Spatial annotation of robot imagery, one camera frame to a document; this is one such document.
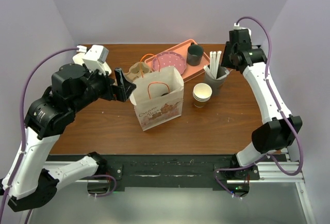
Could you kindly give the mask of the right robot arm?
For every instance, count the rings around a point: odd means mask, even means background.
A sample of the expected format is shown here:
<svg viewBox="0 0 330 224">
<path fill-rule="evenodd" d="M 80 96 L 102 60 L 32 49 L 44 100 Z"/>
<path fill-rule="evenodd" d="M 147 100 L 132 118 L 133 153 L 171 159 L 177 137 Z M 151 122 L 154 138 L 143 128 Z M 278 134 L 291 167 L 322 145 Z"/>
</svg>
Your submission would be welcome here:
<svg viewBox="0 0 330 224">
<path fill-rule="evenodd" d="M 248 166 L 263 156 L 292 145 L 302 119 L 283 102 L 267 67 L 267 57 L 262 49 L 252 47 L 248 28 L 236 26 L 229 31 L 221 65 L 243 75 L 261 114 L 262 126 L 252 132 L 251 143 L 232 157 L 230 174 L 241 179 L 248 173 Z"/>
</svg>

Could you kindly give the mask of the paper bag with orange handles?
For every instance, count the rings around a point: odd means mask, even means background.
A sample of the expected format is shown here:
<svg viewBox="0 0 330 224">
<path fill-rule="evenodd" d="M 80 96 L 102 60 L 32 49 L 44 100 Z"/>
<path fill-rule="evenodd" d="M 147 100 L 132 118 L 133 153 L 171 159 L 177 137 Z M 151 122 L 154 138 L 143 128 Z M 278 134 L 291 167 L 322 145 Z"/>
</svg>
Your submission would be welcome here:
<svg viewBox="0 0 330 224">
<path fill-rule="evenodd" d="M 143 131 L 182 115 L 184 81 L 176 68 L 145 74 L 133 83 L 136 89 L 129 100 Z"/>
</svg>

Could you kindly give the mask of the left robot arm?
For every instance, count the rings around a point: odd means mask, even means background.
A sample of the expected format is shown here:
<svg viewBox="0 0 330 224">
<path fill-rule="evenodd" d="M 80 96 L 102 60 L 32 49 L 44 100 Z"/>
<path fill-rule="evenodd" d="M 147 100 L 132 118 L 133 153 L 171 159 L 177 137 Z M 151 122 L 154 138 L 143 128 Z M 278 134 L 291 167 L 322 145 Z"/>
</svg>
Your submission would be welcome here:
<svg viewBox="0 0 330 224">
<path fill-rule="evenodd" d="M 114 72 L 115 78 L 110 78 L 100 70 L 66 64 L 52 75 L 52 84 L 42 97 L 31 104 L 23 123 L 25 140 L 14 165 L 1 179 L 1 194 L 9 195 L 8 205 L 14 212 L 46 205 L 57 191 L 77 180 L 106 176 L 108 163 L 96 152 L 58 169 L 45 169 L 44 164 L 79 111 L 98 99 L 129 99 L 136 85 L 120 68 Z"/>
</svg>

